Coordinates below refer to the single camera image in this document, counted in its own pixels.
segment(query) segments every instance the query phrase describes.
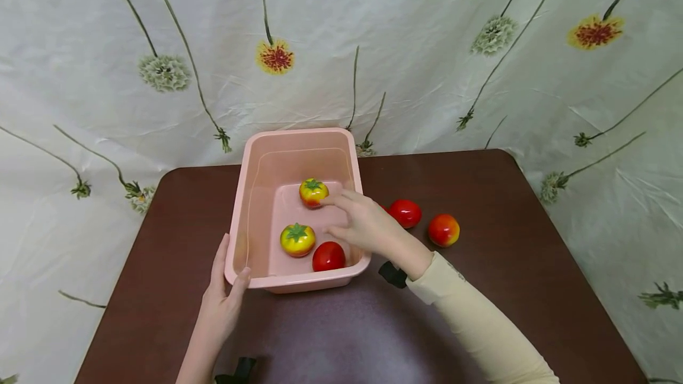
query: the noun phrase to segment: sleeve cuff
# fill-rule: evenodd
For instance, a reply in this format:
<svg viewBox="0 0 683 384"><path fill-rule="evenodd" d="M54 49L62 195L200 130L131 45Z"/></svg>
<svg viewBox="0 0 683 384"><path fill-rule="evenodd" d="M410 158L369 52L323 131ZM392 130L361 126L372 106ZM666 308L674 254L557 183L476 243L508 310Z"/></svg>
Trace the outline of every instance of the sleeve cuff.
<svg viewBox="0 0 683 384"><path fill-rule="evenodd" d="M436 300L458 293L465 278L440 253L435 252L432 263L418 280L406 279L408 288L423 303L431 305Z"/></svg>

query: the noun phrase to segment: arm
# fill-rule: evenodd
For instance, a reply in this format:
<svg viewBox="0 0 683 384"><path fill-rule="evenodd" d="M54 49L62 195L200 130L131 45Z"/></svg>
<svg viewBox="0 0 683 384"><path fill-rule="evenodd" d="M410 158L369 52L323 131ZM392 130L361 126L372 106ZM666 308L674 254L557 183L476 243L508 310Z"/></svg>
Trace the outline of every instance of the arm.
<svg viewBox="0 0 683 384"><path fill-rule="evenodd" d="M239 274L230 295L226 295L224 270L229 240L229 235L223 237L214 258L211 282L202 297L202 307L175 384L213 384L216 358L237 324L250 269L245 268Z"/></svg>
<svg viewBox="0 0 683 384"><path fill-rule="evenodd" d="M406 284L423 302L434 304L491 383L559 383L520 330L438 253Z"/></svg>
<svg viewBox="0 0 683 384"><path fill-rule="evenodd" d="M349 227L326 230L337 239L387 257L408 274L410 290L434 304L451 331L494 384L557 384L543 357L484 295L431 252L379 205L344 190L324 199L349 215Z"/></svg>

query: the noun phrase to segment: flower leaf print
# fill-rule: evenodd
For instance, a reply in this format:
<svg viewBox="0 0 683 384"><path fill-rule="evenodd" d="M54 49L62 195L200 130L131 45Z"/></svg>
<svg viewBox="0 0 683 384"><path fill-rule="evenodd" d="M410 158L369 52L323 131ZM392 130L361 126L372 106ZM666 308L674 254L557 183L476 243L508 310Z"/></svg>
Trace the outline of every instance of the flower leaf print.
<svg viewBox="0 0 683 384"><path fill-rule="evenodd" d="M74 297L73 295L69 295L69 294L67 294L66 292L64 292L64 291L61 290L61 289L59 289L57 292L58 292L60 295L62 295L62 297L64 297L64 298L68 298L68 299L70 299L70 300L77 300L77 302L79 302L79 303L84 303L84 304L86 304L87 306L90 306L90 307L95 307L95 308L107 308L107 306L103 306L102 304L91 303L91 302L89 302L89 300L85 300L85 299L82 299L82 298Z"/></svg>
<svg viewBox="0 0 683 384"><path fill-rule="evenodd" d="M663 88L666 84L668 84L669 82L671 82L671 80L673 80L676 76L678 76L682 71L683 71L683 69L680 69L680 70L676 71L673 75L671 75L670 78L666 79L666 80L664 81L664 83L660 84L654 91L652 91L652 92L650 93L650 95L648 95L643 101L639 102L639 104L638 104L637 106L635 106L635 108L634 108L633 110L629 111L629 113L627 113L624 117L622 117L618 122L616 122L615 124L613 124L611 127L605 129L605 131L598 132L597 134L595 134L595 135L593 135L593 136L588 136L588 135L586 135L585 132L579 132L579 135L575 135L575 136L574 136L574 143L575 143L575 145L577 145L577 146L579 146L579 147L587 147L587 146L588 146L590 143L592 143L592 141L595 140L597 137L602 136L602 135L605 135L606 133L610 132L612 129L614 129L614 128L616 128L617 126L619 126L622 122L624 122L624 120L628 119L628 117L629 117L631 114L635 113L635 111L638 110L643 104L645 104L647 100L649 100L650 98L652 98L657 92L659 92L659 90L660 90L661 88Z"/></svg>
<svg viewBox="0 0 683 384"><path fill-rule="evenodd" d="M567 33L567 43L579 50L590 51L606 46L621 37L624 19L613 17L612 12L621 0L615 0L605 14L589 15Z"/></svg>
<svg viewBox="0 0 683 384"><path fill-rule="evenodd" d="M356 56L353 58L353 111L351 112L351 120L349 124L346 125L346 130L351 130L351 124L353 123L353 118L356 115L356 70L358 69L358 51L360 46L356 46Z"/></svg>
<svg viewBox="0 0 683 384"><path fill-rule="evenodd" d="M524 27L522 28L521 32L517 35L517 38L514 39L514 41L512 42L512 44L510 45L510 47L508 48L508 50L507 50L507 51L504 53L504 55L500 58L500 60L498 61L498 64L496 64L496 66L493 67L493 70L491 70L491 73L489 74L489 77L486 78L486 80L484 81L484 84L481 85L481 88L479 89L479 92L477 93L477 96L476 96L476 98L474 99L474 102L472 103L472 106L471 106L471 107L469 108L469 110L467 111L467 114L464 115L463 117L461 117L461 118L458 119L458 128L457 128L457 131L462 131L462 129L465 129L465 128L467 127L467 123L468 123L470 120L472 120L472 118L474 117L474 110L475 110L475 107L477 106L477 101L479 101L479 98L481 97L481 93L484 92L484 88L485 88L486 85L489 83L489 80L491 80L491 77L493 77L493 75L496 73L496 70L498 70L499 66L500 66L501 64L503 64L503 61L505 61L505 58L508 56L508 54L510 53L510 51L512 51L512 49L514 48L514 46L517 44L517 42L519 41L519 39L522 37L522 35L523 35L524 32L526 31L526 29L527 29L527 28L529 27L529 25L531 24L531 21L533 21L534 18L536 17L536 15L538 15L538 11L540 11L541 7L543 6L543 3L545 3L545 0L541 0L541 1L540 1L540 3L538 4L538 6L536 7L536 10L534 11L534 14L531 15L531 18L529 19L529 21L526 22L526 24L525 24Z"/></svg>
<svg viewBox="0 0 683 384"><path fill-rule="evenodd" d="M484 28L481 29L477 37L472 42L470 53L482 53L482 55L493 56L512 42L517 21L505 16L513 0L509 0L500 15L494 15L486 21Z"/></svg>
<svg viewBox="0 0 683 384"><path fill-rule="evenodd" d="M666 282L661 286L655 282L655 286L659 293L644 292L638 295L647 307L655 309L660 306L669 306L673 309L680 309L679 304L683 303L683 290L674 292L669 289L669 284Z"/></svg>
<svg viewBox="0 0 683 384"><path fill-rule="evenodd" d="M225 133L225 129L219 127L219 125L216 123L216 120L213 118L211 115L211 112L206 106L206 101L204 101L204 95L202 92L202 85L199 83L199 74L197 73L197 66L194 64L194 58L192 57L192 51L190 51L190 46L187 42L187 38L185 38L185 33L183 32L183 29L180 27L180 23L178 22L178 17L175 16L175 12L173 11L173 8L171 7L171 2L169 0L164 0L164 3L166 3L166 7L169 10L169 13L171 14L171 18L173 19L175 23L175 27L178 29L178 32L180 33L180 38L183 39L183 44L185 45L185 51L187 51L187 55L190 58L190 63L192 64L192 71L194 72L194 79L197 80L197 90L199 92L199 100L202 102L202 107L204 108L204 111L207 116L209 116L209 119L211 120L211 123L214 125L216 128L216 134L214 135L214 138L216 140L221 141L221 145L223 146L223 152L230 152L232 149L230 148L230 137L228 134Z"/></svg>
<svg viewBox="0 0 683 384"><path fill-rule="evenodd" d="M270 35L266 0L263 0L263 23L266 26L266 39L256 47L256 64L269 74L285 74L295 64L295 53L289 51L289 45L282 39L274 39Z"/></svg>
<svg viewBox="0 0 683 384"><path fill-rule="evenodd" d="M375 125L377 125L377 120L380 120L380 114L382 114L382 108L384 106L384 101L386 97L387 93L385 92L382 95L382 101L380 101L380 108L379 110L377 110L377 116L375 116L375 121L372 123L372 127L370 127L368 134L365 135L365 140L361 143L356 144L356 155L359 158L368 158L369 156L374 156L377 154L377 152L372 149L373 143L369 140L369 138L370 133L372 133L372 129L374 129Z"/></svg>
<svg viewBox="0 0 683 384"><path fill-rule="evenodd" d="M153 87L158 92L183 91L190 83L190 71L183 62L183 58L170 55L159 55L152 39L149 37L147 28L140 18L140 14L135 10L130 0L126 0L129 4L135 20L138 21L142 32L147 38L149 48L152 50L152 55L144 56L138 63L138 72L144 83Z"/></svg>
<svg viewBox="0 0 683 384"><path fill-rule="evenodd" d="M124 187L124 190L126 190L126 199L129 199L131 207L135 210L135 212L138 212L140 214L144 214L145 212L147 212L149 204L152 203L152 197L154 196L154 191L156 191L156 187L150 186L141 189L137 181L126 182L124 180L123 173L121 172L121 168L119 168L119 166L116 163L114 163L114 161L107 158L103 154L96 152L95 150L89 149L81 142L76 141L75 138L66 133L62 128L58 127L57 125L54 124L53 126L64 137L67 137L69 140L75 142L78 146L82 147L86 151L89 151L95 156L98 156L98 158L104 159L108 161L109 164L112 164L112 166L116 169L116 172L118 174L119 183L121 183L121 185Z"/></svg>
<svg viewBox="0 0 683 384"><path fill-rule="evenodd" d="M486 142L486 146L484 146L484 150L486 150L486 149L489 148L489 143L491 142L491 138L493 138L495 132L498 130L498 128L500 128L500 125L502 125L502 124L503 124L503 121L504 121L505 119L507 119L507 118L508 118L508 117L505 116L504 118L500 119L500 122L498 123L498 126L493 130L493 132L491 132L491 136L489 137L489 141Z"/></svg>
<svg viewBox="0 0 683 384"><path fill-rule="evenodd" d="M541 184L541 192L539 195L539 199L541 200L542 203L544 204L553 204L557 201L558 195L559 195L559 190L564 190L567 187L567 183L569 182L570 178L580 174L581 172L585 171L586 169L593 167L594 165L597 165L598 163L601 163L603 160L606 160L610 158L610 156L613 156L617 154L617 152L625 149L630 145L630 143L634 142L638 138L642 137L645 134L645 132L639 133L637 136L633 137L629 142L625 143L625 145L619 147L619 149L616 149L615 151L612 151L610 154L607 156L603 156L603 158L594 161L592 164L587 165L586 167L583 167L581 169L577 169L574 172L571 172L567 175L565 175L564 172L549 172L545 177L543 178L543 182Z"/></svg>
<svg viewBox="0 0 683 384"><path fill-rule="evenodd" d="M17 384L19 382L19 374L8 376L7 378L0 378L0 384Z"/></svg>
<svg viewBox="0 0 683 384"><path fill-rule="evenodd" d="M76 196L76 199L83 199L83 198L87 198L90 196L90 192L91 192L90 184L81 178L81 173L78 172L78 170L72 164L68 163L66 160L60 158L59 156L53 154L53 152L49 152L49 151L43 149L41 146L37 145L36 143L28 141L26 138L18 136L14 132L11 132L10 130L5 129L4 127L0 126L0 130L8 133L9 135L17 138L18 140L21 140L21 141L27 143L28 145L36 147L36 149L38 149L38 150L40 150L40 151L42 151L42 152L44 152L50 156L53 156L53 158L61 161L61 163L65 164L65 165L67 165L67 167L69 167L76 174L76 187L71 189L71 194Z"/></svg>

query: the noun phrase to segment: black strap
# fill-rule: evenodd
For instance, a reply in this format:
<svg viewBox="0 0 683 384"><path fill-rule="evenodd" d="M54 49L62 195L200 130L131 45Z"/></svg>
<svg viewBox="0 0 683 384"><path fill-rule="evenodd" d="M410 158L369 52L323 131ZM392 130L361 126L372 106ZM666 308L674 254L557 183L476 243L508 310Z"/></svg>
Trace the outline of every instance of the black strap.
<svg viewBox="0 0 683 384"><path fill-rule="evenodd" d="M247 384L251 370L256 365L252 357L240 357L233 375L216 375L216 384Z"/></svg>
<svg viewBox="0 0 683 384"><path fill-rule="evenodd" d="M379 273L380 276L385 278L387 282L399 289L404 289L406 286L408 286L406 285L406 279L408 278L406 272L400 268L394 267L390 261L382 264L382 267L379 269Z"/></svg>

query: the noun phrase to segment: red flower center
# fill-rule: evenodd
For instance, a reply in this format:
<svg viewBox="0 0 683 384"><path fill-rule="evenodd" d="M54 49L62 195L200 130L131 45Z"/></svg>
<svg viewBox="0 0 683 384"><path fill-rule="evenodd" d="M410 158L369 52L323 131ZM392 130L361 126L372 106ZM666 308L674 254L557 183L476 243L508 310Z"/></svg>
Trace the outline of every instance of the red flower center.
<svg viewBox="0 0 683 384"><path fill-rule="evenodd" d="M581 25L576 30L576 38L585 46L590 46L590 44L600 46L609 43L617 34L621 34L621 30L617 30L611 23L605 24L603 21L597 21L591 25Z"/></svg>
<svg viewBox="0 0 683 384"><path fill-rule="evenodd" d="M261 61L273 70L281 71L292 66L293 52L276 44L261 52Z"/></svg>

